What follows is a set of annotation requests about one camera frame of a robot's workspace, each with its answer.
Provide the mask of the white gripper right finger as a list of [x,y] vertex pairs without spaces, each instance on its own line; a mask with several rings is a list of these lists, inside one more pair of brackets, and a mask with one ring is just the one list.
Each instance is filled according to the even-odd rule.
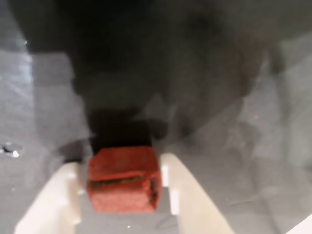
[[162,186],[169,190],[171,214],[180,234],[233,234],[234,231],[189,169],[171,153],[160,156]]

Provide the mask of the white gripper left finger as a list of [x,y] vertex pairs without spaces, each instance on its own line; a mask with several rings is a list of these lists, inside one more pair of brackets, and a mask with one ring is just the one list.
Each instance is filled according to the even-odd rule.
[[81,222],[81,194],[80,165],[77,162],[62,165],[17,223],[14,233],[74,234]]

